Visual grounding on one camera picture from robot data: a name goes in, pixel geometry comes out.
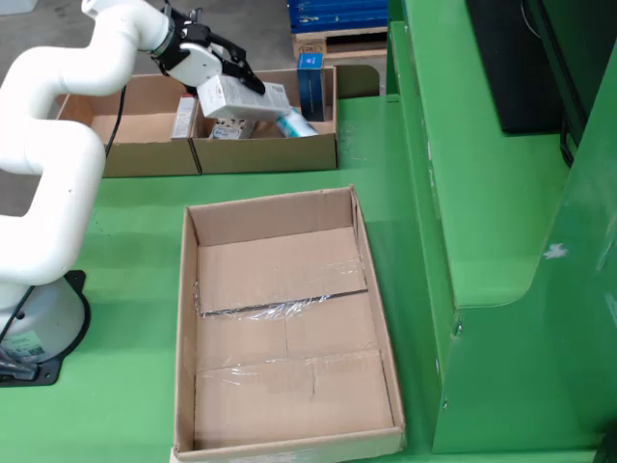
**blue box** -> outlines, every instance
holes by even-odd
[[[323,53],[302,53],[298,58],[298,90],[300,107],[307,121],[321,123],[326,119],[326,82]]]
[[[388,0],[287,0],[292,34],[388,26]]]

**white product box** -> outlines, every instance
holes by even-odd
[[[246,119],[219,119],[214,124],[210,136],[213,140],[244,140],[251,138],[255,121]]]
[[[192,95],[183,95],[177,105],[175,113],[174,129],[172,139],[189,138],[189,130],[195,111],[195,99]]]
[[[216,75],[197,87],[203,115],[207,118],[275,121],[290,111],[285,87],[264,82],[265,95],[245,87],[237,78]]]

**white package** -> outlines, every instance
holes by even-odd
[[[253,92],[239,79],[215,75],[197,87],[203,115],[218,119],[275,121],[290,110],[285,87],[264,82],[265,95]]]
[[[219,119],[208,138],[213,140],[244,140],[251,138],[255,121],[246,119]]]

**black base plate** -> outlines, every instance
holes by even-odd
[[[77,335],[77,338],[67,347],[63,352],[58,354],[53,359],[49,359],[46,362],[39,364],[39,372],[32,381],[24,381],[15,379],[12,376],[0,376],[0,388],[20,388],[28,386],[51,386],[60,376],[60,368],[62,367],[62,361],[70,354],[81,340],[86,336],[88,328],[90,327],[90,304],[84,296],[84,284],[86,283],[86,273],[81,270],[71,270],[65,275],[68,284],[75,290],[82,303],[84,304],[84,324]]]

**green work surface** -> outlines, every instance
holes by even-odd
[[[559,136],[501,131],[465,0],[407,0],[457,306],[528,290],[568,176]]]
[[[383,461],[584,463],[589,452],[432,456],[414,304],[417,254],[397,98],[340,102],[338,171],[106,179],[76,268],[92,324],[51,387],[1,390],[2,461],[166,462],[174,427],[175,318],[183,207],[355,184],[396,355],[408,447]]]

